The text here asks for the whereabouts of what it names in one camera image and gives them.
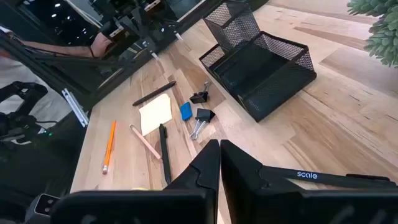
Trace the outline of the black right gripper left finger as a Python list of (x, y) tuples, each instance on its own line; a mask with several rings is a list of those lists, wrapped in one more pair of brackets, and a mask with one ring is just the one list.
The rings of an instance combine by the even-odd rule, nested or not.
[(221, 150), (209, 141), (163, 190), (93, 190), (55, 204), (51, 224), (216, 224)]

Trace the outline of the green plant in patterned pot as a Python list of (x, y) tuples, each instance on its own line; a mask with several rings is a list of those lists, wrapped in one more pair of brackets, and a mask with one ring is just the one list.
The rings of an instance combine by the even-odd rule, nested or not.
[(398, 68), (398, 0), (350, 0), (350, 15), (378, 17), (370, 28), (371, 36), (364, 47), (383, 65)]

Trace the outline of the person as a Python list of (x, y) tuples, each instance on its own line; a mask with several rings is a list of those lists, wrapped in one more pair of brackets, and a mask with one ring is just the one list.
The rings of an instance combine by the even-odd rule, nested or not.
[[(23, 45), (56, 56), (92, 57), (89, 46), (61, 46), (20, 39), (13, 31), (0, 26), (0, 32)], [(34, 124), (49, 128), (71, 112), (68, 103), (27, 65), (0, 47), (0, 133), (11, 120), (22, 116)]]

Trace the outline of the silver metal bracket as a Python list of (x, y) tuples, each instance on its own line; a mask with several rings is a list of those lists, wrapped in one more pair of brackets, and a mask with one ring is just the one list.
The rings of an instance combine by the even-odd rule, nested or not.
[(72, 111), (74, 112), (75, 116), (79, 120), (80, 124), (82, 125), (83, 128), (88, 126), (89, 119), (87, 117), (87, 114), (83, 111), (83, 108), (75, 98), (72, 92), (69, 92), (66, 88), (62, 90), (62, 95), (72, 108)]

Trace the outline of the light wood pencil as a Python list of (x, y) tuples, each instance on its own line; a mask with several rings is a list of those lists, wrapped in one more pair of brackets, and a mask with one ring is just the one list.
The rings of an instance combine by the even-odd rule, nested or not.
[(138, 139), (145, 145), (145, 147), (154, 155), (154, 157), (158, 160), (162, 159), (162, 156), (155, 150), (154, 147), (150, 145), (150, 143), (146, 140), (146, 138), (136, 129), (136, 127), (132, 124), (129, 125), (131, 131), (138, 137)]

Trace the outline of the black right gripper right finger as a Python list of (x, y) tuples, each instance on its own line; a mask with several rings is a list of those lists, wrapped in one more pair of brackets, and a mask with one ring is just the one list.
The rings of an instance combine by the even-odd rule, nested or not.
[(387, 177), (265, 166), (229, 140), (220, 146), (232, 224), (398, 224)]

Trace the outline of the black mesh desk organizer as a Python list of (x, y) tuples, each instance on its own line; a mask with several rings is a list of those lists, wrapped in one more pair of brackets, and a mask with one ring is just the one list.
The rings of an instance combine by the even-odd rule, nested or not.
[(200, 62), (255, 121), (316, 79), (308, 46), (261, 31), (249, 4), (224, 0), (203, 20), (217, 44)]

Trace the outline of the yellow sticky note pad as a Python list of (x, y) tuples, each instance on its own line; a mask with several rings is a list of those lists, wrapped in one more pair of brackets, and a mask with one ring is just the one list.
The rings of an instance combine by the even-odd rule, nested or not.
[(141, 133), (143, 136), (172, 119), (171, 102), (164, 93), (139, 109), (141, 115)]

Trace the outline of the blue eraser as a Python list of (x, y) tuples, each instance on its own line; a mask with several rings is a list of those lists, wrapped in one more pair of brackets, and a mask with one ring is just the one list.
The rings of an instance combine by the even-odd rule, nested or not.
[(180, 114), (183, 121), (187, 121), (192, 117), (192, 109), (189, 102), (180, 106)]

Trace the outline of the dark grey matte pen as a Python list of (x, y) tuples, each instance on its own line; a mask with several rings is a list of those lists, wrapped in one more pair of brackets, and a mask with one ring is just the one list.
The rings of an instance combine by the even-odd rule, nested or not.
[(142, 97), (141, 99), (135, 101), (132, 105), (133, 106), (138, 106), (138, 105), (142, 104), (143, 102), (155, 97), (156, 95), (168, 90), (169, 88), (172, 88), (175, 84), (176, 84), (176, 81), (169, 82), (168, 84), (166, 84), (166, 85), (154, 90), (152, 93), (149, 93), (148, 95), (146, 95), (146, 96)]

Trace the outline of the large black binder clip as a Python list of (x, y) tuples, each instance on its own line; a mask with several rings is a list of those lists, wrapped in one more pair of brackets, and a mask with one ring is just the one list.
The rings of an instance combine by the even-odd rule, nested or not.
[(205, 124), (210, 123), (214, 117), (215, 117), (215, 113), (212, 112), (212, 110), (198, 108), (197, 116), (195, 117), (197, 122), (193, 129), (193, 132), (190, 134), (190, 139), (196, 140), (198, 138), (198, 134), (203, 129)]

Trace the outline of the person's hand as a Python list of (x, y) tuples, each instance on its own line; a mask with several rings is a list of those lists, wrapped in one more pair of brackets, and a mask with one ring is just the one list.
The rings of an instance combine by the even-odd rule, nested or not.
[(89, 46), (92, 57), (102, 57), (106, 53), (106, 49), (112, 44), (105, 35), (99, 32), (93, 43)]

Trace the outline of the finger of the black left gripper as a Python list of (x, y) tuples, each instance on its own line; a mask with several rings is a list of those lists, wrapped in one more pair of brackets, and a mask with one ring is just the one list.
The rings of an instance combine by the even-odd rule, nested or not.
[(147, 50), (156, 60), (159, 59), (157, 56), (155, 50), (156, 50), (156, 45), (152, 40), (144, 40), (142, 42), (142, 45), (144, 46), (144, 49)]
[(173, 32), (174, 36), (176, 36), (176, 38), (178, 40), (183, 41), (182, 36), (180, 35), (180, 33), (178, 32), (177, 28), (178, 28), (178, 24), (173, 23), (169, 25), (170, 30)]

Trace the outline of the black aluminium table frame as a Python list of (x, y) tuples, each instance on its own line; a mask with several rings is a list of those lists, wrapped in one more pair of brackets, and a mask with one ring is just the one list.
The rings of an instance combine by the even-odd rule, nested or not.
[[(51, 44), (61, 44), (63, 40), (50, 30), (49, 15), (53, 11), (50, 3), (55, 0), (34, 0), (38, 15), (33, 15), (23, 4), (24, 0), (0, 0), (0, 25), (13, 29), (27, 39), (33, 37)], [(208, 14), (218, 3), (224, 0), (201, 0), (187, 15), (175, 19), (178, 32), (183, 33)], [(235, 0), (249, 4), (252, 11), (260, 8), (269, 0)], [(173, 33), (161, 41), (155, 52), (166, 49), (176, 38)], [(36, 75), (43, 79), (56, 92), (67, 88), (75, 94), (85, 109), (92, 108), (117, 86), (127, 80), (150, 60), (150, 53), (144, 50), (135, 59), (118, 59), (134, 42), (120, 40), (102, 59), (60, 59), (42, 54), (22, 46), (16, 39), (0, 33), (0, 46), (12, 56), (26, 64)]]

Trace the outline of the black pen with clip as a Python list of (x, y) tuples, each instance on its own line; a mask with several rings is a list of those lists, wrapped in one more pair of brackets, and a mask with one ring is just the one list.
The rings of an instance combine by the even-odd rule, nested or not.
[(170, 184), (172, 181), (169, 154), (167, 148), (167, 130), (163, 124), (159, 126), (159, 135), (160, 135), (160, 146), (162, 151), (162, 160), (164, 167), (164, 176), (167, 184)]

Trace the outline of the orange pencil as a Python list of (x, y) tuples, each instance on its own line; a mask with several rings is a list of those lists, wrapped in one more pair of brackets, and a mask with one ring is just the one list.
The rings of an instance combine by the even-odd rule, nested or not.
[(116, 120), (114, 120), (111, 125), (111, 131), (109, 134), (108, 144), (107, 144), (106, 153), (105, 153), (105, 157), (104, 157), (104, 164), (103, 164), (103, 171), (102, 171), (103, 175), (106, 175), (109, 170), (109, 162), (110, 162), (110, 157), (111, 157), (115, 129), (116, 129)]

